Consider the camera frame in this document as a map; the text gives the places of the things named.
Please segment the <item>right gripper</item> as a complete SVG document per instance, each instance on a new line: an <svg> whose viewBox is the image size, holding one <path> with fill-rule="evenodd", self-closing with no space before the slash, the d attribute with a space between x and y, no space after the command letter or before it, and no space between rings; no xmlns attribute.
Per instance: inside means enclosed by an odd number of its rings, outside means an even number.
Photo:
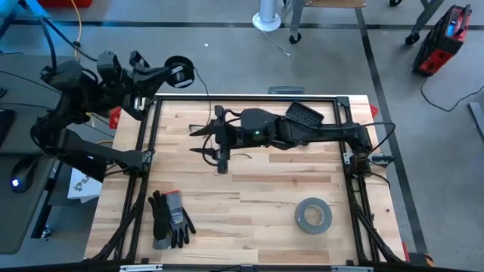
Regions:
<svg viewBox="0 0 484 272"><path fill-rule="evenodd" d="M228 173L228 137L226 131L225 122L225 110L222 106L215 105L215 115L216 123L209 123L208 125L202 126L200 129L190 133L190 136L206 136L215 134L216 143L219 145L219 161L217 163L217 172L219 174ZM209 156L212 159L218 158L218 150L214 148L191 148L192 152L200 153L203 156Z"/></svg>

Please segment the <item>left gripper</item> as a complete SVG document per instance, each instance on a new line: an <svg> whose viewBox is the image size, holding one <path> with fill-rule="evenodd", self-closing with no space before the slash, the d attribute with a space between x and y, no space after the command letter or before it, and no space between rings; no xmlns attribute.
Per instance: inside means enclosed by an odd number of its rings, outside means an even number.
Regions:
<svg viewBox="0 0 484 272"><path fill-rule="evenodd" d="M134 119L143 119L145 114L139 109L142 98L153 99L160 86L170 75L170 68L151 67L138 51L129 56L131 73L123 73L117 83L110 86L110 103L113 106L126 107L126 112Z"/></svg>

